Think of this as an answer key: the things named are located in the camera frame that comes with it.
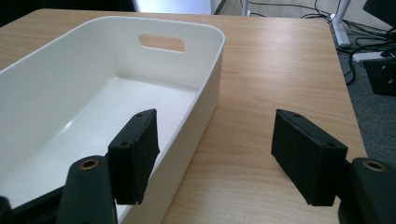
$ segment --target carpeted floor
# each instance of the carpeted floor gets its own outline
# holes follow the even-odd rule
[[[339,59],[346,73],[348,56],[339,53]],[[356,80],[348,91],[367,155],[396,167],[396,96],[374,94],[363,64],[356,64],[355,68]]]

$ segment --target bin handle cutout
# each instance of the bin handle cutout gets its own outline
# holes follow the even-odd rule
[[[184,42],[180,38],[163,35],[139,35],[140,44],[152,49],[168,49],[183,52]]]

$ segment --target wood grain surface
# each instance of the wood grain surface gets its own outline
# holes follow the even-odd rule
[[[219,105],[163,223],[338,223],[339,202],[307,205],[271,155],[282,108],[347,145],[350,161],[366,157],[327,23],[42,9],[0,28],[0,69],[108,15],[206,23],[226,35]]]

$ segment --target white container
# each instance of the white container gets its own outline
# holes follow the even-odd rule
[[[175,37],[182,51],[141,43]],[[124,124],[156,108],[161,153],[142,205],[120,221],[161,222],[219,100],[219,29],[179,21],[88,21],[0,73],[0,195],[12,207],[64,185],[69,166],[105,155]]]

